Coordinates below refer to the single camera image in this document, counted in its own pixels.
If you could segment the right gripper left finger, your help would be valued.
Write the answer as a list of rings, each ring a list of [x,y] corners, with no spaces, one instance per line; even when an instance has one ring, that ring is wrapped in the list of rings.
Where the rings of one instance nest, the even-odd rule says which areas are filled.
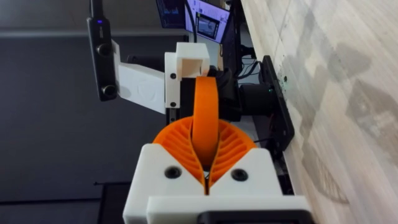
[[[191,128],[191,117],[180,119],[143,145],[123,210],[125,223],[147,223],[150,197],[204,196],[205,176]]]

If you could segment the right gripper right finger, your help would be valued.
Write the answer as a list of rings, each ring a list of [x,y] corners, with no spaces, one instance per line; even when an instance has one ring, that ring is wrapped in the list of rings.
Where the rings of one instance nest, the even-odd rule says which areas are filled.
[[[211,196],[282,196],[271,155],[235,125],[221,121],[209,176]]]

